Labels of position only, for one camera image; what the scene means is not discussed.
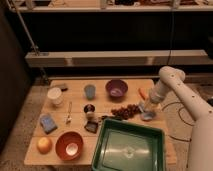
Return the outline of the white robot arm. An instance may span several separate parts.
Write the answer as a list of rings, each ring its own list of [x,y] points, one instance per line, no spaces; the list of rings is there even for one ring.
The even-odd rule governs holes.
[[[213,107],[185,85],[184,80],[182,70],[162,67],[158,82],[149,91],[145,109],[153,109],[172,90],[195,121],[186,171],[213,171]]]

